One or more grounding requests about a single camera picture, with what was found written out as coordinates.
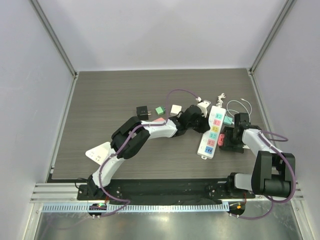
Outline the pink small plug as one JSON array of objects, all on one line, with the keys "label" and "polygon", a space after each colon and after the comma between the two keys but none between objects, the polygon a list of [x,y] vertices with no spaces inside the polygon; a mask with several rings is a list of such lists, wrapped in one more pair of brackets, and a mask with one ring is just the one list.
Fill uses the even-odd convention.
[{"label": "pink small plug", "polygon": [[218,140],[217,140],[217,145],[219,147],[222,147],[224,145],[224,139],[225,139],[225,134],[224,133],[220,133]]}]

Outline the teal small charger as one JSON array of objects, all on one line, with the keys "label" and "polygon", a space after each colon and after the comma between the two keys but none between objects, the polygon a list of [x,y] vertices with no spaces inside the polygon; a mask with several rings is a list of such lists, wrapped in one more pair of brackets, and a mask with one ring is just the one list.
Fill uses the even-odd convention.
[{"label": "teal small charger", "polygon": [[224,116],[223,124],[226,126],[232,126],[234,124],[233,118],[227,115]]}]

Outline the white USB wall charger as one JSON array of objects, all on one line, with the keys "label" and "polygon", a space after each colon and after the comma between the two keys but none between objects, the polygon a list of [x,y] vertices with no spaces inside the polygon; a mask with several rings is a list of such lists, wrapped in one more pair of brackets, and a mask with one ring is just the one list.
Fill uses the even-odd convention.
[{"label": "white USB wall charger", "polygon": [[182,111],[182,106],[173,104],[170,109],[171,116],[177,116]]}]

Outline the white power strip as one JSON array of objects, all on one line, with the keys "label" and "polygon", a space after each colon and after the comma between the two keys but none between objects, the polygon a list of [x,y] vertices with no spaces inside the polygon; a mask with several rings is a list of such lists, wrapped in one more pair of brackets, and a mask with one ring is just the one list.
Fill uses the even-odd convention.
[{"label": "white power strip", "polygon": [[215,105],[211,107],[208,114],[209,130],[202,135],[197,150],[197,154],[201,156],[203,160],[212,159],[214,157],[225,115],[226,110],[224,108]]}]

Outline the pink cube adapter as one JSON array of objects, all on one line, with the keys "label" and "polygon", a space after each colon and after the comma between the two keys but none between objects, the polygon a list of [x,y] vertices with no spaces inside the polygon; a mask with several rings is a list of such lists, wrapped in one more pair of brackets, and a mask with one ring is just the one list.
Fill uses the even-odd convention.
[{"label": "pink cube adapter", "polygon": [[155,119],[152,123],[160,125],[160,124],[163,124],[165,122],[166,122],[166,120],[163,117],[159,117],[159,118]]}]

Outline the green USB charger plug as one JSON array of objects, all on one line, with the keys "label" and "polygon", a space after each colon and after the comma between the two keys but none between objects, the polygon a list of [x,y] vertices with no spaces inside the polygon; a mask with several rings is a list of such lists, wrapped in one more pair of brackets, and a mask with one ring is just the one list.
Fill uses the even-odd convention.
[{"label": "green USB charger plug", "polygon": [[158,116],[161,116],[161,115],[164,115],[165,112],[166,112],[166,108],[163,107],[163,106],[158,106],[156,109],[155,109],[155,112]]}]

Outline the black cube socket adapter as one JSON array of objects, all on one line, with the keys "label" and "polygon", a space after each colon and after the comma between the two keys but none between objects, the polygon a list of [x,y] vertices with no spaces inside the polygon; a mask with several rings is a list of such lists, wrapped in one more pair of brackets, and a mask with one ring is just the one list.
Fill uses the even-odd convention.
[{"label": "black cube socket adapter", "polygon": [[152,112],[148,110],[146,105],[136,107],[136,115],[141,121],[148,121],[151,114]]}]

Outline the white triangular power socket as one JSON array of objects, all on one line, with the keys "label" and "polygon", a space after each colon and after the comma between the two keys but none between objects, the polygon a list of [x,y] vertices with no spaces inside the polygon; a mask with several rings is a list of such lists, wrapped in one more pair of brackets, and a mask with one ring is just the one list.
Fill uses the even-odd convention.
[{"label": "white triangular power socket", "polygon": [[111,149],[111,144],[110,142],[107,141],[94,148],[87,150],[85,152],[85,156],[100,166],[104,162],[104,160],[107,158],[110,149]]}]

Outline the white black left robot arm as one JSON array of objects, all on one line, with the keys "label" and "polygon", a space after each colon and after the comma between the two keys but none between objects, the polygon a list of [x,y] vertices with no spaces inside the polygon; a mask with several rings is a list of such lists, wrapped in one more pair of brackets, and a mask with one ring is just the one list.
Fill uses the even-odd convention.
[{"label": "white black left robot arm", "polygon": [[133,158],[148,140],[179,137],[187,130],[203,134],[209,129],[208,108],[204,102],[191,105],[166,120],[144,121],[137,116],[131,117],[112,134],[110,142],[85,152],[85,156],[99,168],[88,177],[87,190],[83,193],[94,200],[102,199],[106,195],[106,186],[121,164]]}]

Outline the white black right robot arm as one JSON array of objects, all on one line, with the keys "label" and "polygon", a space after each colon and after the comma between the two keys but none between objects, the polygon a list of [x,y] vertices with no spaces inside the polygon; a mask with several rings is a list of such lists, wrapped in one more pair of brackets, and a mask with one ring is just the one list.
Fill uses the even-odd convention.
[{"label": "white black right robot arm", "polygon": [[295,156],[276,148],[257,125],[252,125],[247,113],[234,116],[234,126],[226,126],[219,136],[218,146],[222,151],[244,153],[248,146],[255,155],[251,174],[232,172],[227,177],[226,194],[237,198],[243,191],[263,195],[267,199],[283,198],[276,203],[289,201],[296,190]]}]

